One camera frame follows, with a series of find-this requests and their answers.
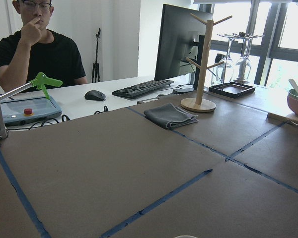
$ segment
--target spoon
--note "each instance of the spoon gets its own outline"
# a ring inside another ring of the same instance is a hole
[[[295,91],[298,93],[298,85],[296,84],[296,82],[292,78],[290,78],[288,81],[292,85],[292,87],[295,89]]]

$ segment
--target wooden stand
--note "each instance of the wooden stand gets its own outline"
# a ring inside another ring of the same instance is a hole
[[[209,100],[202,99],[204,83],[205,83],[205,75],[206,75],[207,69],[213,68],[217,65],[224,63],[224,62],[221,62],[221,63],[216,63],[211,66],[207,66],[208,58],[209,58],[209,51],[210,51],[210,47],[211,47],[212,30],[213,30],[214,25],[219,24],[227,19],[230,19],[232,16],[226,17],[226,18],[214,23],[214,21],[212,21],[212,20],[208,20],[207,22],[205,22],[202,19],[198,18],[196,15],[194,15],[194,14],[191,14],[191,15],[195,19],[197,19],[198,21],[200,21],[201,23],[206,25],[206,32],[205,32],[205,37],[204,37],[201,64],[197,65],[189,58],[186,59],[187,61],[194,64],[196,67],[198,67],[200,69],[197,96],[196,96],[196,98],[186,98],[186,99],[181,100],[181,106],[184,109],[187,109],[192,112],[198,112],[198,113],[212,112],[215,110],[216,104]]]

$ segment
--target man's neck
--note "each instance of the man's neck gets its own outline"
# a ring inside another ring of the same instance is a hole
[[[39,43],[48,44],[48,43],[52,43],[53,41],[54,41],[54,36],[53,36],[52,32],[50,32],[47,29],[42,30],[42,37],[39,40]]]

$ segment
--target black computer mouse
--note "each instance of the black computer mouse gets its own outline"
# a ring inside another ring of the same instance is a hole
[[[90,90],[85,94],[85,99],[94,101],[104,101],[106,99],[106,95],[97,90]]]

